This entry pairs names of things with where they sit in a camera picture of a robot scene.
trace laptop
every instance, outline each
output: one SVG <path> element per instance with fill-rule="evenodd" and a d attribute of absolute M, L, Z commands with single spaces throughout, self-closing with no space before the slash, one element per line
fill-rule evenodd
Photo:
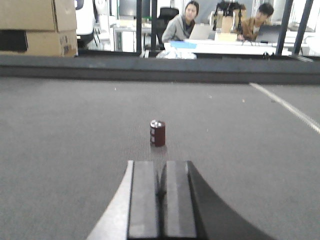
<path fill-rule="evenodd" d="M 277 43 L 281 25 L 262 25 L 259 29 L 259 34 L 256 37 L 256 42 L 259 43 Z"/>
<path fill-rule="evenodd" d="M 191 40 L 207 40 L 212 30 L 212 26 L 209 24 L 195 24 L 190 34 Z"/>

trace white desk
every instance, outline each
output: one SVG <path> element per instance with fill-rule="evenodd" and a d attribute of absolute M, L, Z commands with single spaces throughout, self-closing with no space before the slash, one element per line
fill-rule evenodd
<path fill-rule="evenodd" d="M 297 31 L 287 31 L 286 34 L 285 34 L 285 39 L 284 39 L 284 42 L 285 43 L 295 43 L 296 41 L 296 38 L 297 38 L 297 34 L 298 32 Z M 302 40 L 302 43 L 305 44 L 307 43 L 306 40 L 310 37 L 315 37 L 316 36 L 316 33 L 315 32 L 305 32 L 303 34 L 303 40 Z"/>
<path fill-rule="evenodd" d="M 276 53 L 277 48 L 272 44 L 258 43 L 258 42 L 222 42 L 214 40 L 186 40 L 191 44 L 196 44 L 195 48 L 178 48 L 178 51 L 188 53 L 203 53 L 203 54 L 248 54 L 248 55 L 262 55 L 265 52 L 272 55 Z M 171 48 L 170 42 L 164 44 L 165 49 Z M 291 55 L 291 52 L 284 49 L 282 55 Z"/>
<path fill-rule="evenodd" d="M 307 44 L 310 47 L 310 55 L 320 56 L 320 36 L 309 37 L 306 39 Z"/>

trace stacked cardboard box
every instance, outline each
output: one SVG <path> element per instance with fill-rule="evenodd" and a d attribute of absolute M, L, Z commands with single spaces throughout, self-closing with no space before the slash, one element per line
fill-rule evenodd
<path fill-rule="evenodd" d="M 74 0 L 0 0 L 0 54 L 73 57 Z"/>

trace woman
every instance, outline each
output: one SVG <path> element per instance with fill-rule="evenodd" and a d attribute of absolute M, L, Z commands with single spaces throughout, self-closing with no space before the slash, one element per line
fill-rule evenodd
<path fill-rule="evenodd" d="M 269 17 L 274 13 L 274 8 L 269 3 L 263 3 L 259 6 L 258 13 L 242 22 L 242 33 L 237 36 L 238 40 L 255 41 L 261 25 L 268 24 Z"/>
<path fill-rule="evenodd" d="M 190 1 L 185 7 L 184 15 L 177 15 L 169 21 L 163 35 L 162 42 L 183 41 L 188 39 L 195 26 L 195 18 L 199 13 L 199 3 Z"/>

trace plastic bag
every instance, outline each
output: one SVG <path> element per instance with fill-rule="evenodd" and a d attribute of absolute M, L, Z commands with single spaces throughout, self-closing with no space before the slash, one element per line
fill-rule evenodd
<path fill-rule="evenodd" d="M 155 58 L 157 59 L 197 59 L 192 52 L 178 51 L 175 47 L 161 51 Z"/>

